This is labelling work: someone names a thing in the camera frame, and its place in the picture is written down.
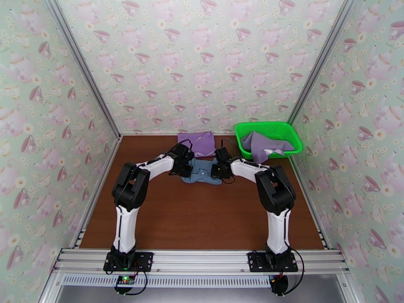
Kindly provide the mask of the blue-grey shirt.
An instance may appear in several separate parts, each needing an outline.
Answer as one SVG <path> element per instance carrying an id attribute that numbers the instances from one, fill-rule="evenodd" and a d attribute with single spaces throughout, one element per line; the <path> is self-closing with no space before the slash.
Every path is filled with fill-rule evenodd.
<path id="1" fill-rule="evenodd" d="M 211 185 L 221 185 L 222 180 L 212 177 L 212 166 L 217 164 L 217 159 L 211 161 L 202 159 L 192 159 L 188 165 L 192 167 L 189 177 L 181 177 L 181 180 L 188 184 L 207 183 Z"/>

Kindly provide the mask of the purple shirt with white print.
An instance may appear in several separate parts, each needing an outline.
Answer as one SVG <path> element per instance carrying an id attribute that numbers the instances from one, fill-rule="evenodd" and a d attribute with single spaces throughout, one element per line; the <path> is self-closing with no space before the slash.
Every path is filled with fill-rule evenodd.
<path id="1" fill-rule="evenodd" d="M 184 141 L 186 146 L 192 145 L 192 151 L 196 158 L 211 157 L 215 154 L 215 139 L 211 131 L 198 133 L 178 133 L 177 142 Z"/>

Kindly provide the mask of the lavender grey garment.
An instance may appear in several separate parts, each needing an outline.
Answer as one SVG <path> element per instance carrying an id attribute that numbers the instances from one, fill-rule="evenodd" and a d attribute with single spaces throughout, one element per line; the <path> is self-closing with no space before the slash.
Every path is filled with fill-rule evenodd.
<path id="1" fill-rule="evenodd" d="M 271 139 L 256 131 L 242 137 L 240 142 L 241 147 L 251 153 L 252 160 L 256 163 L 263 163 L 271 154 L 284 156 L 285 152 L 295 150 L 288 141 Z"/>

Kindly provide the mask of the green plastic laundry basket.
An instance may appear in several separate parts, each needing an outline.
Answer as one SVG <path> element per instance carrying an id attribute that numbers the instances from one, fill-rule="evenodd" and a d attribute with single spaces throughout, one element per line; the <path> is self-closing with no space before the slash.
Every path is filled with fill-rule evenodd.
<path id="1" fill-rule="evenodd" d="M 249 151 L 245 151 L 241 147 L 240 139 L 253 131 L 256 131 L 266 137 L 276 140 L 285 140 L 290 142 L 295 150 L 286 151 L 284 156 L 279 154 L 271 154 L 269 159 L 274 158 L 288 158 L 293 154 L 297 154 L 302 151 L 302 142 L 298 137 L 295 130 L 286 122 L 282 121 L 257 121 L 257 122 L 242 122 L 238 123 L 234 127 L 237 143 L 239 146 L 240 153 L 243 158 L 247 160 L 253 160 L 252 155 Z"/>

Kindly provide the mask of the aluminium table side rail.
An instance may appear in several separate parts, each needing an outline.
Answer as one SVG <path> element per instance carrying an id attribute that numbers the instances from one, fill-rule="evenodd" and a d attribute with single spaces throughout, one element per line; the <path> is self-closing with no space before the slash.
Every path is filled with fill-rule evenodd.
<path id="1" fill-rule="evenodd" d="M 320 219 L 319 219 L 319 217 L 317 215 L 316 209 L 315 209 L 314 205 L 312 204 L 310 194 L 309 194 L 308 190 L 305 187 L 304 179 L 302 178 L 302 176 L 300 174 L 300 171 L 298 170 L 297 163 L 295 162 L 295 159 L 293 157 L 290 158 L 289 160 L 290 160 L 292 169 L 294 171 L 294 174 L 296 176 L 297 182 L 299 184 L 299 187 L 300 187 L 300 189 L 302 191 L 302 194 L 304 196 L 305 202 L 306 202 L 306 204 L 308 206 L 308 209 L 309 209 L 309 212 L 310 212 L 311 217 L 313 219 L 313 222 L 315 224 L 318 236 L 319 236 L 319 238 L 320 238 L 320 240 L 322 242 L 323 248 L 327 249 L 327 250 L 330 250 L 331 248 L 329 246 L 327 236 L 325 236 L 325 234 L 323 232 L 322 224 L 321 224 Z"/>
<path id="2" fill-rule="evenodd" d="M 115 156 L 118 152 L 120 143 L 122 141 L 123 136 L 119 135 L 118 138 L 116 140 L 114 140 L 111 148 L 110 148 L 110 152 L 107 155 L 107 158 L 105 160 L 104 166 L 101 170 L 100 175 L 98 176 L 97 182 L 93 187 L 93 190 L 90 194 L 90 199 L 86 205 L 86 208 L 82 214 L 81 220 L 76 228 L 76 231 L 72 237 L 71 242 L 68 245 L 68 248 L 75 248 L 76 244 L 78 241 L 80 241 L 80 234 L 82 233 L 82 231 L 85 231 L 87 228 L 87 225 L 91 219 L 92 213 L 94 211 L 94 208 L 96 206 L 97 200 L 101 194 L 101 191 L 103 189 L 103 186 L 105 184 L 105 181 L 108 177 L 108 173 L 111 169 L 111 166 L 113 164 L 113 161 L 115 159 Z"/>

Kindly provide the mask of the aluminium mounting rail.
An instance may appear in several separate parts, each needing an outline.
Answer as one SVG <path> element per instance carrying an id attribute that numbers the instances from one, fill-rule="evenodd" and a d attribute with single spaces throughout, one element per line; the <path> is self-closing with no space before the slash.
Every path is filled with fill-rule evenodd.
<path id="1" fill-rule="evenodd" d="M 106 249 L 62 249 L 54 264 L 58 273 L 103 274 Z M 154 275 L 264 275 L 250 272 L 247 250 L 164 250 L 155 249 Z M 301 250 L 295 255 L 298 271 L 306 275 L 348 274 L 349 268 L 337 250 Z"/>

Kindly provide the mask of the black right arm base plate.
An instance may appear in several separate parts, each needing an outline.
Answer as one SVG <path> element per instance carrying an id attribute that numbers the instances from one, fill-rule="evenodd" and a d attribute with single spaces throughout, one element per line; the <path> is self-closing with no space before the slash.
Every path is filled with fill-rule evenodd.
<path id="1" fill-rule="evenodd" d="M 287 250 L 281 254 L 271 251 L 252 251 L 247 254 L 250 272 L 289 273 L 297 272 L 298 266 L 294 254 Z"/>

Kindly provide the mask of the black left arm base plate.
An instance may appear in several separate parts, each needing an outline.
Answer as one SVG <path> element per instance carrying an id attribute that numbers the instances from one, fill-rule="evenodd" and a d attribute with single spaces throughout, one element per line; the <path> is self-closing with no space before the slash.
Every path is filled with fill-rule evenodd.
<path id="1" fill-rule="evenodd" d="M 153 264 L 154 254 L 152 252 L 117 252 L 110 251 L 104 262 L 103 270 L 107 273 L 113 272 L 150 272 Z"/>

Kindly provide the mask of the aluminium corner post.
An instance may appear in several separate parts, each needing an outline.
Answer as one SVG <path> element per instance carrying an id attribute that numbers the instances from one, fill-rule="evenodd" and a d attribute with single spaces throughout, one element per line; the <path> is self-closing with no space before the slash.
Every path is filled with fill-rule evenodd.
<path id="1" fill-rule="evenodd" d="M 353 13 L 357 2 L 359 0 L 343 0 L 343 3 L 334 19 L 332 27 L 325 39 L 325 42 L 316 58 L 316 61 L 311 69 L 311 72 L 299 94 L 299 97 L 292 109 L 292 112 L 287 120 L 287 123 L 293 125 L 296 121 L 299 112 L 304 107 L 306 100 L 310 96 L 312 89 L 314 88 L 317 79 L 322 72 L 323 67 L 326 65 L 331 52 L 333 51 L 334 47 L 337 44 L 337 40 L 343 29 L 345 24 L 347 23 L 348 19 L 350 18 L 351 14 Z"/>
<path id="2" fill-rule="evenodd" d="M 109 127 L 111 128 L 116 139 L 121 140 L 120 133 L 112 114 L 105 103 L 101 91 L 93 77 L 93 74 L 87 64 L 87 61 L 79 47 L 79 44 L 73 34 L 72 27 L 69 25 L 58 0 L 43 0 L 49 10 L 52 19 L 56 23 L 57 30 L 61 38 L 64 40 L 67 48 L 78 67 L 79 73 L 83 77 L 86 85 L 89 87 L 91 95 L 95 98 L 98 107 L 101 109 L 103 116 Z"/>

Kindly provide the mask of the aluminium frame leg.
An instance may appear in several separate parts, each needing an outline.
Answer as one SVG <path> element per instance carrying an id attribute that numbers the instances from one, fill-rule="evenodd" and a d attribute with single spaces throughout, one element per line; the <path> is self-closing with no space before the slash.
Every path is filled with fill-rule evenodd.
<path id="1" fill-rule="evenodd" d="M 38 303 L 57 303 L 63 289 L 64 273 L 51 273 Z"/>
<path id="2" fill-rule="evenodd" d="M 365 303 L 351 273 L 336 275 L 344 303 Z"/>

